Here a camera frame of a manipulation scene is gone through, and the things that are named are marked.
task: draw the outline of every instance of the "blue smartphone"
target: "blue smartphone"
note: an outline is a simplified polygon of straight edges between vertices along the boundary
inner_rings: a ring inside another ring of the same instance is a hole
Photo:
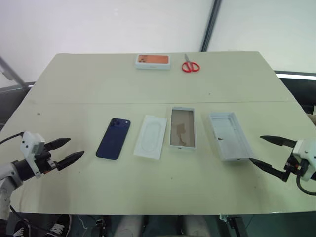
[[[116,160],[124,144],[130,121],[113,118],[96,152],[97,157]]]

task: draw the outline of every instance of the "small box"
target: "small box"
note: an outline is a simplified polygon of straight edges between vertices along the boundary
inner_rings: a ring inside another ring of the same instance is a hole
[[[234,161],[254,158],[235,113],[210,113],[209,120],[221,160]]]
[[[169,55],[138,54],[135,61],[138,69],[168,70],[171,68]]]
[[[193,108],[172,107],[170,120],[170,146],[195,150],[197,134]]]

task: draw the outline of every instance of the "scissors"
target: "scissors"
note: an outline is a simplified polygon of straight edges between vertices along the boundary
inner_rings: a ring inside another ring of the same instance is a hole
[[[199,71],[200,67],[197,63],[191,62],[186,54],[184,55],[184,58],[186,59],[186,62],[182,64],[182,70],[184,72],[191,73]]]

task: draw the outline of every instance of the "sneaker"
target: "sneaker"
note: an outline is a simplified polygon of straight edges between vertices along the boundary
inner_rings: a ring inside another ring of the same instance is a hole
[[[23,221],[18,221],[14,228],[14,237],[31,237],[31,227],[26,225]]]
[[[50,228],[50,231],[58,234],[60,237],[67,237],[71,228],[71,215],[61,215],[56,223]],[[51,233],[44,235],[45,237],[54,236]]]

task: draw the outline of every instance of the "wall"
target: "wall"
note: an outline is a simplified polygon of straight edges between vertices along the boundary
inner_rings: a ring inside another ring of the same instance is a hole
[[[315,0],[222,0],[208,51],[259,51],[274,70],[316,73]]]
[[[212,0],[1,0],[0,55],[36,81],[57,53],[198,51]]]

